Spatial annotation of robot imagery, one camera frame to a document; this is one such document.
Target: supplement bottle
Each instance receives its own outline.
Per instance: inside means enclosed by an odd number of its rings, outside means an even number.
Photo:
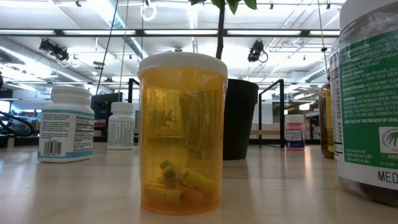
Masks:
[[[93,155],[94,111],[88,90],[72,86],[52,88],[51,101],[42,110],[40,162],[73,162]]]
[[[114,102],[112,116],[108,120],[108,149],[132,149],[134,144],[134,106],[131,103]]]
[[[304,150],[304,115],[286,115],[285,133],[287,150]]]
[[[334,159],[333,149],[333,122],[331,115],[331,90],[330,83],[323,85],[319,90],[319,126],[321,133],[321,152],[323,157]]]
[[[348,0],[341,8],[340,68],[331,78],[341,186],[398,206],[398,1]]]

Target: green label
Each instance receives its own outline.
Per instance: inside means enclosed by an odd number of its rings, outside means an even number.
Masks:
[[[398,169],[398,31],[340,50],[345,161]]]

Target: pink bottle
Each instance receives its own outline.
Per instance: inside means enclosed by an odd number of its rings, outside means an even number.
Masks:
[[[285,116],[285,139],[287,150],[304,150],[304,115]]]

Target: plant stem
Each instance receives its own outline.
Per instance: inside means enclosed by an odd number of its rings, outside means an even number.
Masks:
[[[224,16],[225,16],[225,0],[220,0],[220,14],[218,15],[218,35],[217,35],[217,53],[216,53],[216,58],[220,60],[224,48]]]

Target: black planter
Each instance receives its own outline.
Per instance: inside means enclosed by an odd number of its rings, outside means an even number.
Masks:
[[[224,160],[246,158],[258,90],[254,83],[228,79],[224,109]]]

